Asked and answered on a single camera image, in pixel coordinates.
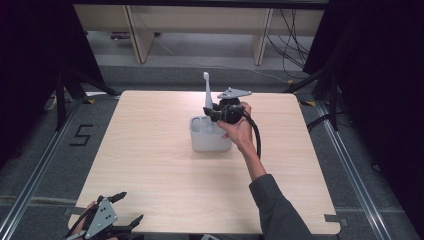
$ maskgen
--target wire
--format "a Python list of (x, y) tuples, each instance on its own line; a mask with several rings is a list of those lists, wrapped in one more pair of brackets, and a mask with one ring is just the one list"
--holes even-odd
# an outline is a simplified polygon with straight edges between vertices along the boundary
[(159, 39), (157, 39), (157, 37), (153, 36), (153, 39), (155, 39), (155, 41), (157, 41), (166, 51), (170, 52), (173, 56), (175, 56), (175, 53), (171, 50), (169, 50), (165, 44), (163, 44), (161, 41), (159, 41)]
[(287, 23), (287, 20), (286, 20), (286, 18), (284, 16), (284, 13), (283, 13), (283, 10), (282, 9), (280, 9), (280, 13), (281, 13), (281, 16), (284, 19), (284, 22), (286, 23), (287, 28), (289, 29), (290, 36), (292, 36), (293, 37), (293, 40), (296, 42), (296, 45), (298, 47), (298, 50), (299, 50), (299, 48), (302, 48), (305, 52), (309, 53), (309, 50), (306, 49), (305, 47), (303, 47), (302, 44), (300, 44), (297, 41), (296, 25), (295, 25), (296, 9), (292, 9), (292, 19), (293, 19), (293, 21), (292, 21), (292, 28), (291, 29), (289, 27), (289, 24)]
[(279, 80), (281, 82), (284, 82), (284, 83), (287, 83), (288, 84), (288, 81), (285, 81), (285, 80), (283, 80), (281, 78), (278, 78), (277, 76), (269, 75), (269, 74), (265, 74), (265, 73), (261, 73), (261, 72), (257, 72), (255, 70), (248, 69), (248, 68), (234, 68), (234, 67), (228, 67), (228, 66), (224, 66), (224, 65), (215, 65), (215, 66), (212, 66), (212, 65), (203, 65), (203, 64), (198, 64), (198, 63), (186, 64), (186, 65), (187, 66), (200, 66), (200, 67), (207, 67), (207, 68), (226, 68), (226, 69), (235, 69), (235, 70), (245, 70), (245, 71), (250, 71), (250, 72), (253, 72), (255, 74), (265, 76), (265, 77), (274, 78), (274, 79), (277, 79), (277, 80)]
[(87, 209), (83, 214), (81, 214), (81, 216), (78, 218), (78, 220), (74, 223), (74, 225), (71, 227), (71, 229), (69, 229), (68, 233), (66, 234), (65, 238), (71, 236), (72, 232), (75, 230), (75, 228), (78, 226), (78, 224), (88, 215), (91, 213), (91, 211), (93, 211), (94, 206), (90, 207), (89, 209)]
[[(345, 112), (337, 112), (336, 114), (345, 114)], [(324, 121), (324, 120), (326, 120), (326, 119), (329, 119), (330, 117), (331, 117), (331, 115), (330, 115), (330, 114), (325, 114), (325, 115), (323, 115), (323, 116), (321, 116), (321, 117), (319, 117), (319, 118), (315, 119), (314, 121), (312, 121), (312, 122), (308, 123), (308, 125), (307, 125), (308, 132), (311, 132), (311, 131), (312, 131), (312, 129), (313, 129), (316, 125), (318, 125), (320, 122), (322, 122), (322, 121)]]
[(247, 119), (247, 121), (250, 123), (250, 125), (253, 128), (253, 131), (255, 132), (256, 137), (256, 154), (258, 155), (259, 159), (261, 159), (261, 136), (259, 135), (259, 128), (256, 125), (255, 121), (253, 121), (252, 117), (250, 117), (250, 114), (243, 110), (243, 116)]
[(305, 78), (301, 78), (301, 77), (296, 77), (291, 75), (290, 73), (287, 72), (286, 70), (286, 66), (284, 64), (284, 60), (285, 58), (287, 58), (288, 60), (290, 60), (292, 63), (296, 64), (298, 67), (303, 68), (303, 65), (301, 63), (299, 63), (296, 59), (294, 59), (293, 57), (289, 56), (287, 53), (285, 53), (285, 51), (281, 50), (280, 48), (278, 48), (274, 42), (272, 42), (271, 38), (269, 36), (267, 36), (269, 42), (271, 43), (271, 46), (275, 49), (275, 51), (277, 51), (277, 53), (279, 53), (281, 56), (283, 56), (283, 71), (291, 78), (297, 78), (297, 79), (305, 79)]
[(302, 52), (302, 53), (304, 53), (304, 54), (309, 54), (309, 51), (305, 51), (305, 50), (299, 50), (298, 48), (295, 48), (295, 47), (292, 47), (292, 46), (290, 46), (286, 41), (284, 41), (284, 39), (283, 38), (281, 38), (281, 36), (280, 35), (278, 35), (278, 38), (280, 39), (280, 41), (282, 41), (285, 45), (288, 45), (288, 47), (289, 48), (291, 48), (291, 49), (293, 49), (293, 50), (296, 50), (296, 51), (300, 51), (300, 52)]

